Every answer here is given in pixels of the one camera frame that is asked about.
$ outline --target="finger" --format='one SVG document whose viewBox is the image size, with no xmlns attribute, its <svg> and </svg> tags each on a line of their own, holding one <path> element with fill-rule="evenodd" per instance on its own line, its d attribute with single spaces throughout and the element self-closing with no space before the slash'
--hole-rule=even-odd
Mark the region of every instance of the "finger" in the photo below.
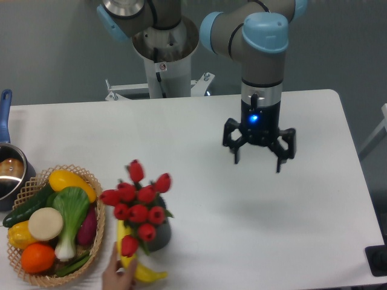
<svg viewBox="0 0 387 290">
<path fill-rule="evenodd" d="M 107 269 L 116 272 L 116 264 L 117 264 L 117 245 L 116 243 L 113 244 L 113 249 L 110 257 L 110 262 L 107 267 Z"/>
<path fill-rule="evenodd" d="M 122 263 L 121 263 L 121 261 L 119 260 L 119 261 L 116 261 L 115 262 L 115 270 L 116 271 L 118 271 L 119 269 L 121 269 L 122 268 Z"/>
<path fill-rule="evenodd" d="M 131 263 L 128 266 L 128 269 L 126 269 L 126 272 L 123 276 L 123 279 L 125 279 L 128 286 L 132 283 L 134 279 L 134 273 L 136 269 L 137 269 L 137 260 L 132 259 Z"/>
</svg>

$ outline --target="red tulip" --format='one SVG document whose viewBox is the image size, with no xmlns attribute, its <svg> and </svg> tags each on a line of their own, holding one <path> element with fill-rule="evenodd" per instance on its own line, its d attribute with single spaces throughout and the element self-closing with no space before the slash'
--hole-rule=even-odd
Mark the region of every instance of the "red tulip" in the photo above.
<svg viewBox="0 0 387 290">
<path fill-rule="evenodd" d="M 125 236 L 121 241 L 121 255 L 132 257 L 138 249 L 138 240 L 132 236 Z"/>
<path fill-rule="evenodd" d="M 120 202 L 120 195 L 117 190 L 109 189 L 102 192 L 100 200 L 106 204 L 115 207 Z"/>
<path fill-rule="evenodd" d="M 130 187 L 130 186 L 133 186 L 133 185 L 131 185 L 131 184 L 127 183 L 127 182 L 120 182 L 117 185 L 117 189 L 123 189 L 125 187 Z"/>
<path fill-rule="evenodd" d="M 133 205 L 128 211 L 128 219 L 131 222 L 141 223 L 148 218 L 148 209 L 142 204 Z"/>
<path fill-rule="evenodd" d="M 124 221 L 125 219 L 128 218 L 128 211 L 129 211 L 129 208 L 126 204 L 117 204 L 114 207 L 114 216 L 116 219 Z"/>
<path fill-rule="evenodd" d="M 148 214 L 148 221 L 155 225 L 161 225 L 165 221 L 164 209 L 152 207 Z"/>
<path fill-rule="evenodd" d="M 133 182 L 140 182 L 144 178 L 144 170 L 137 160 L 133 160 L 129 165 L 129 176 Z"/>
<path fill-rule="evenodd" d="M 164 173 L 156 181 L 156 184 L 155 184 L 156 191 L 160 193 L 167 192 L 171 187 L 171 182 L 172 182 L 172 179 L 169 176 L 169 174 Z"/>
<path fill-rule="evenodd" d="M 137 234 L 141 240 L 150 242 L 156 237 L 156 229 L 151 224 L 142 224 L 137 230 Z"/>
<path fill-rule="evenodd" d="M 131 184 L 128 185 L 129 186 L 118 189 L 121 200 L 125 202 L 131 202 L 135 199 L 135 188 Z"/>
<path fill-rule="evenodd" d="M 138 191 L 137 199 L 139 201 L 145 202 L 146 204 L 152 202 L 156 197 L 156 191 L 152 185 L 141 188 Z"/>
</svg>

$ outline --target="cooking pot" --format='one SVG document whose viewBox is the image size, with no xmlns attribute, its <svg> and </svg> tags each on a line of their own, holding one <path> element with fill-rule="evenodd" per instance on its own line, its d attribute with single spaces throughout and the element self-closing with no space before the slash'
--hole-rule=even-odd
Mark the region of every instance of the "cooking pot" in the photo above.
<svg viewBox="0 0 387 290">
<path fill-rule="evenodd" d="M 20 189 L 36 174 L 22 150 L 10 144 L 11 100 L 12 91 L 4 90 L 0 99 L 0 211 L 12 209 Z"/>
</svg>

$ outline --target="blue pot handle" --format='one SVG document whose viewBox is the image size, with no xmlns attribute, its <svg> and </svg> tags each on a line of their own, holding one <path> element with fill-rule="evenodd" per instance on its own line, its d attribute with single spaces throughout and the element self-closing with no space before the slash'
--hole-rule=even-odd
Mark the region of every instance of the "blue pot handle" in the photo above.
<svg viewBox="0 0 387 290">
<path fill-rule="evenodd" d="M 12 101 L 12 91 L 5 89 L 1 93 L 0 99 L 0 143 L 11 143 L 10 132 L 8 130 L 8 118 Z"/>
</svg>

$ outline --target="blue led light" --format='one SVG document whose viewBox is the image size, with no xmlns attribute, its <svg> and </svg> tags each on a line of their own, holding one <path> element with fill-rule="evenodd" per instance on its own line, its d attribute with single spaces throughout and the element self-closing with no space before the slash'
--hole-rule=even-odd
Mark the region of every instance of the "blue led light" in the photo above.
<svg viewBox="0 0 387 290">
<path fill-rule="evenodd" d="M 249 116 L 250 123 L 256 123 L 259 120 L 258 115 L 251 115 Z"/>
</svg>

